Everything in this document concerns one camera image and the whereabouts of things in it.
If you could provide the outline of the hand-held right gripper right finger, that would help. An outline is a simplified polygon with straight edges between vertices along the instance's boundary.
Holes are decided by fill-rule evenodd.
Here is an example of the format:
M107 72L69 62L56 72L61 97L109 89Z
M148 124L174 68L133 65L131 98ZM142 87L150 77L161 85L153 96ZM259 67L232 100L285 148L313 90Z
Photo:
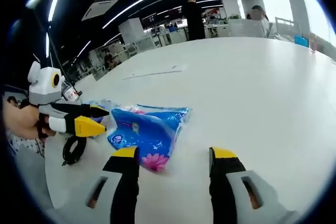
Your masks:
M283 206L272 185L232 151L209 148L209 178L213 223L297 222L297 212Z

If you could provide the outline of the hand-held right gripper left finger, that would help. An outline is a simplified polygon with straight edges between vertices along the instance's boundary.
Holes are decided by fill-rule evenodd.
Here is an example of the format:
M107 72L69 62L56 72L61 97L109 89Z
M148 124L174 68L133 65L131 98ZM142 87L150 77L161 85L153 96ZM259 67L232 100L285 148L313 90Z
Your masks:
M66 223L135 223L139 151L117 150L101 171L76 186L62 207Z

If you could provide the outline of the person's left hand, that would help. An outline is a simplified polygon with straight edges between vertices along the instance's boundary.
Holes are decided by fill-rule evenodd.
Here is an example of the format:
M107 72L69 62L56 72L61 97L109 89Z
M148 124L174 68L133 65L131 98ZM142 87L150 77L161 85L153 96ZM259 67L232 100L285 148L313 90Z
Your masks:
M49 136L55 136L56 132L51 130L48 124L49 117L44 118L41 127L42 134L38 133L39 109L34 106L26 106L19 109L8 101L3 100L3 121L5 129L10 130L14 135L28 140L39 138L44 140Z

